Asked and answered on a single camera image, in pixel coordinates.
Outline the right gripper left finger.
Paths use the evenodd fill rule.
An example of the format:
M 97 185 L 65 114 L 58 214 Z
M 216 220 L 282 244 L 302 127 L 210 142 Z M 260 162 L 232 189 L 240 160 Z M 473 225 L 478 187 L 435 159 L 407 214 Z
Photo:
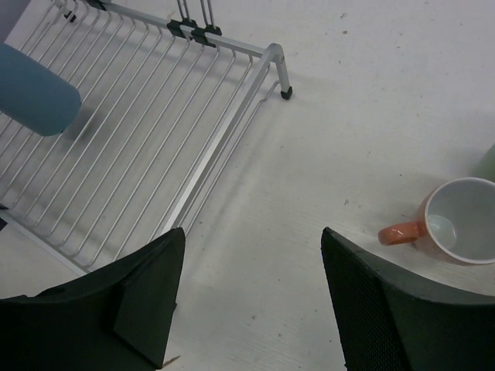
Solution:
M 36 296 L 1 301 L 3 370 L 163 367 L 186 237 L 175 228 Z

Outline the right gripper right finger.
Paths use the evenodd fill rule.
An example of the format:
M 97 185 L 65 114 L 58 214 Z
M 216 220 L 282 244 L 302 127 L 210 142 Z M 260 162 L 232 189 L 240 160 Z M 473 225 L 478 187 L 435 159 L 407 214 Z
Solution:
M 348 370 L 492 370 L 494 298 L 431 281 L 329 227 L 321 252 Z

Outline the pink ceramic mug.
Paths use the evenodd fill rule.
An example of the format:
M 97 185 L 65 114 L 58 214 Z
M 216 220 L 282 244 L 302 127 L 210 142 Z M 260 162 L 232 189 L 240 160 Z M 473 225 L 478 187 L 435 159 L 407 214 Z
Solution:
M 383 228 L 384 246 L 413 243 L 438 260 L 458 265 L 494 263 L 494 183 L 453 179 L 432 191 L 409 222 Z

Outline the light green cup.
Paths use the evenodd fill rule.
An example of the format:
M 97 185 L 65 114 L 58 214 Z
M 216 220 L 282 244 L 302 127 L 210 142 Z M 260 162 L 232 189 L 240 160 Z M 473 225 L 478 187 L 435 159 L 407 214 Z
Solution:
M 492 145 L 476 167 L 476 175 L 482 179 L 495 180 L 495 145 Z

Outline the blue cup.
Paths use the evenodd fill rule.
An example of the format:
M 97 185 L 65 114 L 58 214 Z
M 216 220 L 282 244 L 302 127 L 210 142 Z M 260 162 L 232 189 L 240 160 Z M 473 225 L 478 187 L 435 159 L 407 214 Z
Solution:
M 40 136 L 65 131 L 81 106 L 78 89 L 8 44 L 1 44 L 1 112 Z

